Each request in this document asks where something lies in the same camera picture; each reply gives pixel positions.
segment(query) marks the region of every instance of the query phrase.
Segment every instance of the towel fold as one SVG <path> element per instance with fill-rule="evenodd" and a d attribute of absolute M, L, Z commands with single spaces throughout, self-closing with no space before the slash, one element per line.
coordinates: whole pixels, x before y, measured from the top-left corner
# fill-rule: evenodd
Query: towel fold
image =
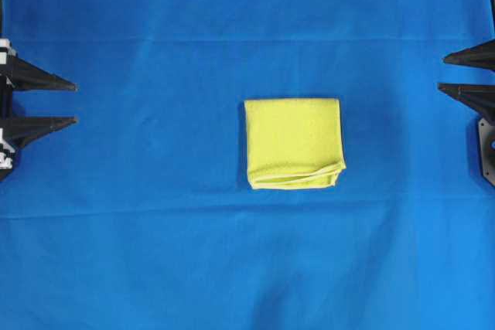
<path fill-rule="evenodd" d="M 321 189 L 346 168 L 336 99 L 246 100 L 253 189 Z"/>

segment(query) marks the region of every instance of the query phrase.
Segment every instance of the folded towel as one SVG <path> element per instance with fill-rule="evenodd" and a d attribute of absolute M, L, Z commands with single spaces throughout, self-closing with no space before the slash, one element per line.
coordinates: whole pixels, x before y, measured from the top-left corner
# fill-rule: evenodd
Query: folded towel
<path fill-rule="evenodd" d="M 342 170 L 335 99 L 246 100 L 247 180 L 253 189 L 321 189 Z"/>

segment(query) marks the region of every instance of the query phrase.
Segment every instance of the blue tablecloth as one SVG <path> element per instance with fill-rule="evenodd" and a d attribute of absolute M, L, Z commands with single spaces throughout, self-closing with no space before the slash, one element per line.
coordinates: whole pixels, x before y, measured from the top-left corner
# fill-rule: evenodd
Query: blue tablecloth
<path fill-rule="evenodd" d="M 493 329 L 495 189 L 442 57 L 490 0 L 5 0 L 80 123 L 0 185 L 0 328 Z M 248 98 L 338 97 L 334 189 L 251 191 Z"/>

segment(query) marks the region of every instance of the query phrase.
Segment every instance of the yellow towel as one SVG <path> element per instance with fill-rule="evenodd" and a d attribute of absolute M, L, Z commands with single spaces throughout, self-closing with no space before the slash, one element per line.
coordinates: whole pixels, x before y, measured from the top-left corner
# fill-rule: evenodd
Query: yellow towel
<path fill-rule="evenodd" d="M 321 189 L 342 170 L 335 99 L 246 100 L 247 179 L 253 189 Z"/>

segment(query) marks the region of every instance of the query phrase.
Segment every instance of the blue cloth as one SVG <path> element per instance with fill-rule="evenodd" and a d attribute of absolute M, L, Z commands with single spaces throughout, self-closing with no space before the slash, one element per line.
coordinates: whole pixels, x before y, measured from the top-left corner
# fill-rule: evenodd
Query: blue cloth
<path fill-rule="evenodd" d="M 2 329 L 493 329 L 495 190 L 442 64 L 490 0 L 5 0 L 80 123 L 0 185 Z M 337 97 L 335 189 L 250 190 L 244 99 Z"/>

